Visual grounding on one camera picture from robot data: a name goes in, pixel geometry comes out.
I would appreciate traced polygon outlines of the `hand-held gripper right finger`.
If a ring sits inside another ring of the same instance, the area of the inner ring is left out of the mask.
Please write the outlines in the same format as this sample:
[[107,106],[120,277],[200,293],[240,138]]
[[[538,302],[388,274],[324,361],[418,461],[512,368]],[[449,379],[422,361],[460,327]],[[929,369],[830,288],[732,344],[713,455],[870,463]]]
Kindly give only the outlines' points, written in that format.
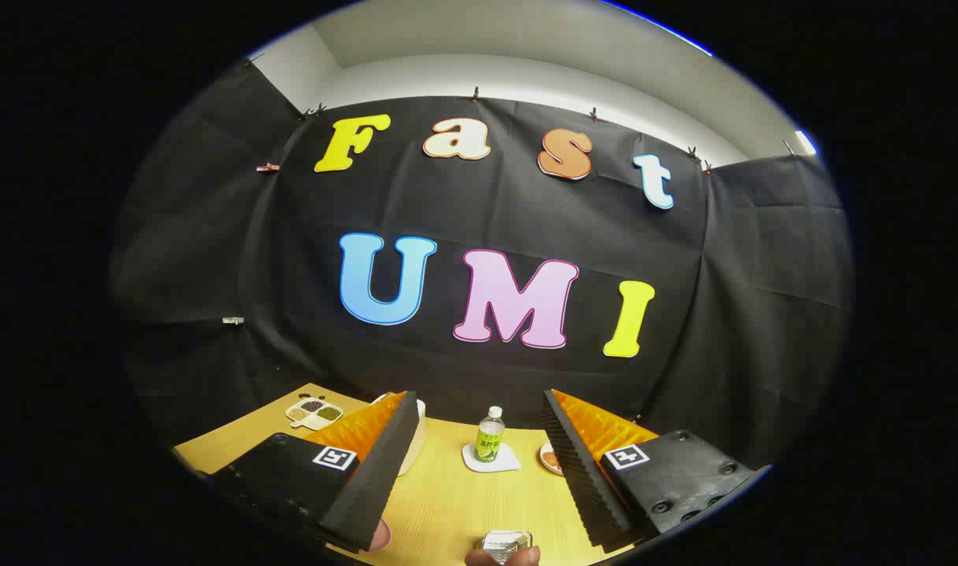
[[659,435],[550,389],[541,422],[591,545],[650,547],[692,529],[762,480],[701,436]]

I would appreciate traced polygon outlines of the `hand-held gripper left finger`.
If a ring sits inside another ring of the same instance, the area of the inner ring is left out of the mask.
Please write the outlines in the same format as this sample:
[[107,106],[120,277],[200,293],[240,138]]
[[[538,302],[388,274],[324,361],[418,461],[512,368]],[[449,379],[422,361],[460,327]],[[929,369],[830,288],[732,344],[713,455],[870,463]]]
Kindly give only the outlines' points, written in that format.
[[370,548],[419,423],[400,391],[298,438],[275,433],[204,481],[292,537]]

